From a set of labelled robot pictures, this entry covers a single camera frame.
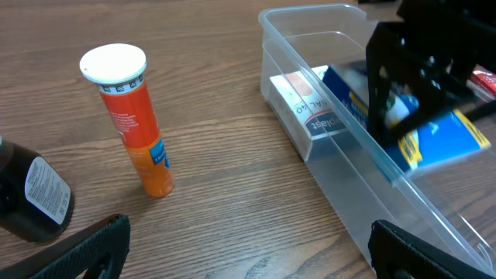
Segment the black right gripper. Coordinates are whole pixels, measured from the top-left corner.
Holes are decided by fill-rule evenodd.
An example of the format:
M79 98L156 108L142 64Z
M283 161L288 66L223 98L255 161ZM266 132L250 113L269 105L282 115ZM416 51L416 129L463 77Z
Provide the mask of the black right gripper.
M495 71L495 1L403 1L403 22L377 24L366 48L368 133L389 146L429 120L474 99L467 87L480 65ZM408 87L419 107L385 124L393 84Z

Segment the blue yellow VapoDrops box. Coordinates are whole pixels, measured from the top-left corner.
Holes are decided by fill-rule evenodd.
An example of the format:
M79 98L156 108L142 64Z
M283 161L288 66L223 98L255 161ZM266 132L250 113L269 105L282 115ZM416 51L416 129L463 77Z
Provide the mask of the blue yellow VapoDrops box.
M368 124L365 62L332 64L322 79L363 127ZM444 114L386 146L384 151L406 174L430 171L491 148L487 137L458 109Z

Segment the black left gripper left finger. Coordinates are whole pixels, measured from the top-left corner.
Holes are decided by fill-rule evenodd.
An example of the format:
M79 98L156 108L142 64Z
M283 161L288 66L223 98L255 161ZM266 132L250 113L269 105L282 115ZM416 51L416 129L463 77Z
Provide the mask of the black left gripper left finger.
M1 270L1 278L118 278L129 253L131 225L110 215Z

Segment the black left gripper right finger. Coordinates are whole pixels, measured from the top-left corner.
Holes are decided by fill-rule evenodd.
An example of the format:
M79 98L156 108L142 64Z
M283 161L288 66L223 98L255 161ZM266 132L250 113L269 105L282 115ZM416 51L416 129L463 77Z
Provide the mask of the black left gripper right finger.
M492 279L395 224L378 219L368 241L377 279Z

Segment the red white small box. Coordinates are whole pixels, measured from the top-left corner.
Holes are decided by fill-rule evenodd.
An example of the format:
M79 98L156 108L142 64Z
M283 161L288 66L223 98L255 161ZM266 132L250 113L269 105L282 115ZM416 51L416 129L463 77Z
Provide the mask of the red white small box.
M496 95L495 73L487 70L482 66L476 66L473 70L470 80L487 93L493 96Z

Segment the white blue plaster box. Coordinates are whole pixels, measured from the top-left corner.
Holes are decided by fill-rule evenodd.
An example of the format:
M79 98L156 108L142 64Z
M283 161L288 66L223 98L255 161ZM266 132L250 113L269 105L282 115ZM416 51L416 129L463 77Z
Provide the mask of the white blue plaster box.
M330 136L346 130L343 122L302 72L270 77L267 100L305 161L331 152Z

